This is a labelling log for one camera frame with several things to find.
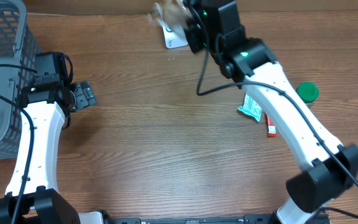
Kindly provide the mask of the red white snack packet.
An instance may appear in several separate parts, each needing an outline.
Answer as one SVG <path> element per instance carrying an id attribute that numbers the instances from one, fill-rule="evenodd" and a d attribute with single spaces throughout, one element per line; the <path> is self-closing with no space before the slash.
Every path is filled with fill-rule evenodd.
<path id="1" fill-rule="evenodd" d="M 265 115 L 265 121 L 267 125 L 267 136 L 274 138 L 277 135 L 277 130 L 269 116 Z"/>

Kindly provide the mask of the white brown snack bag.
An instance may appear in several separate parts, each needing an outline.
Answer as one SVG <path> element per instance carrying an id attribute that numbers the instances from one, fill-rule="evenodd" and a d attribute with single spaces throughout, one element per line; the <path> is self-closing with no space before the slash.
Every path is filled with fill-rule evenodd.
<path id="1" fill-rule="evenodd" d="M 186 39 L 187 21 L 192 20 L 190 10 L 182 0 L 163 0 L 156 2 L 149 11 L 148 19 L 151 23 L 172 30 L 180 39 Z"/>

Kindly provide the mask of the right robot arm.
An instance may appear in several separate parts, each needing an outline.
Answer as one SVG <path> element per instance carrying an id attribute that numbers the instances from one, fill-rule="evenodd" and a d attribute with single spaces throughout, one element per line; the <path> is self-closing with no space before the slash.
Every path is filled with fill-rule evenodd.
<path id="1" fill-rule="evenodd" d="M 262 40 L 246 36 L 235 1 L 185 1 L 185 7 L 191 13 L 185 28 L 191 50 L 207 50 L 222 74 L 261 106 L 300 169 L 287 180 L 289 198 L 270 221 L 312 221 L 354 185 L 358 147 L 346 147 L 331 134 L 291 86 L 274 53 Z"/>

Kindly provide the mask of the green lid jar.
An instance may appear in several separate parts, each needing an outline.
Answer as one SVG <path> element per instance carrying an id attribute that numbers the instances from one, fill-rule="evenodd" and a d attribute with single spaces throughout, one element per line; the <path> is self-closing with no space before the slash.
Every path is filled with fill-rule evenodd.
<path id="1" fill-rule="evenodd" d="M 304 103 L 310 104 L 319 97 L 319 88 L 312 82 L 303 82 L 297 88 L 296 92 Z"/>

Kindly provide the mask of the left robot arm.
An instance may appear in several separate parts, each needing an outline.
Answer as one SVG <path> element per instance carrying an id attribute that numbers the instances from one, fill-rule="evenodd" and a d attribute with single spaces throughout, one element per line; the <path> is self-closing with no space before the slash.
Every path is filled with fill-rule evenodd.
<path id="1" fill-rule="evenodd" d="M 0 223 L 109 223 L 103 211 L 79 213 L 59 193 L 57 152 L 71 114 L 97 103 L 88 81 L 73 82 L 73 64 L 61 52 L 35 56 L 34 79 L 19 102 L 0 99 L 21 112 L 19 152 L 0 198 Z"/>

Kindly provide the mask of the teal tissue packet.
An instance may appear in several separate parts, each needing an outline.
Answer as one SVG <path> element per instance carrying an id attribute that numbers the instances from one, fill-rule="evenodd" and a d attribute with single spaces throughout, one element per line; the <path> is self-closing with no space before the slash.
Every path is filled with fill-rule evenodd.
<path id="1" fill-rule="evenodd" d="M 237 108 L 238 112 L 253 118 L 257 123 L 260 122 L 262 117 L 262 108 L 259 104 L 249 95 L 245 94 L 243 105 Z"/>

